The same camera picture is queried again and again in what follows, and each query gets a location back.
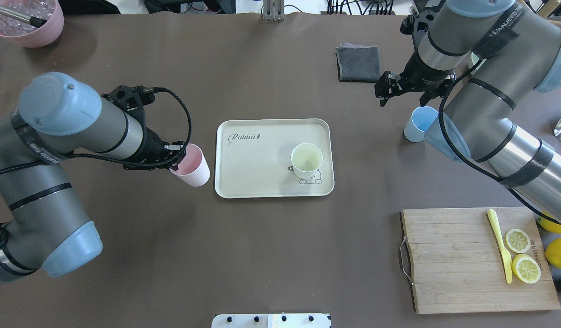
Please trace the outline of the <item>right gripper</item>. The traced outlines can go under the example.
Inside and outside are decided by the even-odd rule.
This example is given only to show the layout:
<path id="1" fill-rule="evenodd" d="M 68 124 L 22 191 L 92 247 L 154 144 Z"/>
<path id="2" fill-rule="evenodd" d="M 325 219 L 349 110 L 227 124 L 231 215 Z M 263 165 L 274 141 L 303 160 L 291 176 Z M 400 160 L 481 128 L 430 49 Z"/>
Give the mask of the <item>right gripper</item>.
<path id="1" fill-rule="evenodd" d="M 414 52 L 401 76 L 385 71 L 376 81 L 374 92 L 381 107 L 386 106 L 392 97 L 403 95 L 403 92 L 422 92 L 420 106 L 426 106 L 430 100 L 444 96 L 455 80 L 453 70 L 431 68 L 423 62 L 418 52 Z"/>

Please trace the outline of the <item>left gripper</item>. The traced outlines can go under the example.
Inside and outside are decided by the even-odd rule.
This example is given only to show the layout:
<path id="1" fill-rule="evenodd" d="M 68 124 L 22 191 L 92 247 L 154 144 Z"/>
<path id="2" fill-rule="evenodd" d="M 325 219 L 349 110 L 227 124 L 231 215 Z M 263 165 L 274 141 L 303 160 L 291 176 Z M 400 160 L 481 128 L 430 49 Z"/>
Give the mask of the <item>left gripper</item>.
<path id="1" fill-rule="evenodd" d="M 145 128 L 145 135 L 137 152 L 126 158 L 124 164 L 126 170 L 154 170 L 174 168 L 178 170 L 180 162 L 186 157 L 186 151 L 180 152 L 184 142 L 179 141 L 173 144 L 175 149 L 169 149 L 166 143 L 149 128 Z"/>

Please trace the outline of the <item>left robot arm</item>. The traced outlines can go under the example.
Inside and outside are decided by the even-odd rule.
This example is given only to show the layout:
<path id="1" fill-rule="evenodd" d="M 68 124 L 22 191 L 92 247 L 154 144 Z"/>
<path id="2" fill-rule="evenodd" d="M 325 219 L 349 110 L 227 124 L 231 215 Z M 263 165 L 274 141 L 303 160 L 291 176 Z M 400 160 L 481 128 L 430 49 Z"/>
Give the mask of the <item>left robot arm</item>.
<path id="1" fill-rule="evenodd" d="M 189 139 L 162 141 L 144 105 L 164 87 L 120 86 L 99 95 L 61 72 L 35 77 L 16 110 L 0 119 L 0 193 L 12 221 L 0 223 L 0 286 L 42 269 L 66 275 L 96 258 L 103 243 L 61 162 L 92 158 L 126 169 L 176 167 Z"/>

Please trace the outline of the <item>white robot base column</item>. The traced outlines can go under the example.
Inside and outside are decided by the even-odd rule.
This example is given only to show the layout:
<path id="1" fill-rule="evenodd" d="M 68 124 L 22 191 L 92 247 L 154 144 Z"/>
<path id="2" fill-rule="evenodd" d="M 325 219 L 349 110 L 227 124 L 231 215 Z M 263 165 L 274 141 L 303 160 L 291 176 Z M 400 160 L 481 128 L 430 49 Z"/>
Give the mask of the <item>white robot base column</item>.
<path id="1" fill-rule="evenodd" d="M 325 313 L 248 313 L 220 314 L 212 328 L 331 328 L 330 314 Z"/>

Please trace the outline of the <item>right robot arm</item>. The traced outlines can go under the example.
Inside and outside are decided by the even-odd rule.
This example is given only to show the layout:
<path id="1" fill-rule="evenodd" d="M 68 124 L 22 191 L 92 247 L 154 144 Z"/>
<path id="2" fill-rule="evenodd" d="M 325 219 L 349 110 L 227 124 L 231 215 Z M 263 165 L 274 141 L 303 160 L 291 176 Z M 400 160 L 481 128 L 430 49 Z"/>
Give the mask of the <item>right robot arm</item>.
<path id="1" fill-rule="evenodd" d="M 404 71 L 382 74 L 376 97 L 381 106 L 407 92 L 422 92 L 421 105 L 446 99 L 470 53 L 482 64 L 440 109 L 428 141 L 450 158 L 487 166 L 487 176 L 561 224 L 561 156 L 508 118 L 531 91 L 561 85 L 560 27 L 515 0 L 447 0 Z"/>

